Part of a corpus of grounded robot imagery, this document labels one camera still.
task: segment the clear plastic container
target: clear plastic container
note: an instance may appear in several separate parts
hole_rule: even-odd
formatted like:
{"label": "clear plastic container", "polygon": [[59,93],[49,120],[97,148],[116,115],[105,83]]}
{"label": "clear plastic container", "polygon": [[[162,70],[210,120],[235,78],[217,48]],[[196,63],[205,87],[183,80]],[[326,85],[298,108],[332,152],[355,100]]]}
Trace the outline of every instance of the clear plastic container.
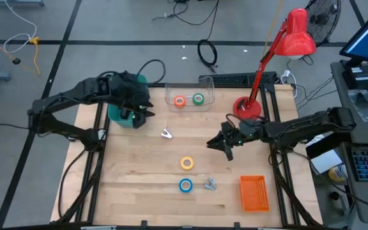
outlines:
{"label": "clear plastic container", "polygon": [[165,84],[165,102],[171,112],[206,112],[214,100],[214,81],[209,76],[198,84]]}

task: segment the orange plastic basket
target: orange plastic basket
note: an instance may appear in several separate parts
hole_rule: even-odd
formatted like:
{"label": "orange plastic basket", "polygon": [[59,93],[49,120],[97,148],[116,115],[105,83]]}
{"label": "orange plastic basket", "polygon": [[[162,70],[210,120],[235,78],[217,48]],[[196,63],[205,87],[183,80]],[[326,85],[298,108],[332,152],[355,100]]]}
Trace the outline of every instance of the orange plastic basket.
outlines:
{"label": "orange plastic basket", "polygon": [[240,186],[244,211],[269,211],[264,176],[241,176]]}

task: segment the green container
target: green container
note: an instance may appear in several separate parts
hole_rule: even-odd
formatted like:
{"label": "green container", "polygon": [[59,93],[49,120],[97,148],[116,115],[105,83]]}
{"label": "green container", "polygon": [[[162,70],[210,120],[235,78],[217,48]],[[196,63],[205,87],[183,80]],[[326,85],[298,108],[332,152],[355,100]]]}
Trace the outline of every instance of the green container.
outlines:
{"label": "green container", "polygon": [[[139,75],[138,80],[139,82],[147,82],[146,78],[143,75]],[[134,119],[133,112],[131,112],[128,115],[127,119],[121,119],[119,107],[115,105],[109,105],[108,110],[107,110],[107,115],[112,121],[116,122],[121,127],[133,128],[133,119]]]}

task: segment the orange tape roll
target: orange tape roll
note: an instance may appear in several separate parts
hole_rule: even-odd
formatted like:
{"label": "orange tape roll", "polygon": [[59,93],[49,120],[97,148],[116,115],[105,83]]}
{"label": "orange tape roll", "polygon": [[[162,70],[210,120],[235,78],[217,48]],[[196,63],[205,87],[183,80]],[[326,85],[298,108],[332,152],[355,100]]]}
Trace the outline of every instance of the orange tape roll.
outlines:
{"label": "orange tape roll", "polygon": [[176,96],[174,98],[174,105],[178,107],[185,106],[185,97],[184,96]]}

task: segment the white paper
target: white paper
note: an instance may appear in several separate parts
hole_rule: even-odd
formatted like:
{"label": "white paper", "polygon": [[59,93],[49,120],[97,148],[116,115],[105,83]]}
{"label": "white paper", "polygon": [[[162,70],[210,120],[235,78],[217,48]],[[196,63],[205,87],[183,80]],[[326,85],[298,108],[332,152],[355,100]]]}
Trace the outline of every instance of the white paper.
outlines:
{"label": "white paper", "polygon": [[[306,146],[310,146],[311,144],[314,144],[323,138],[325,138],[323,135],[317,135],[315,138],[313,138],[313,140],[309,141]],[[324,173],[341,163],[342,160],[334,150],[327,151],[326,153],[312,159],[312,164],[319,171],[319,173]]]}

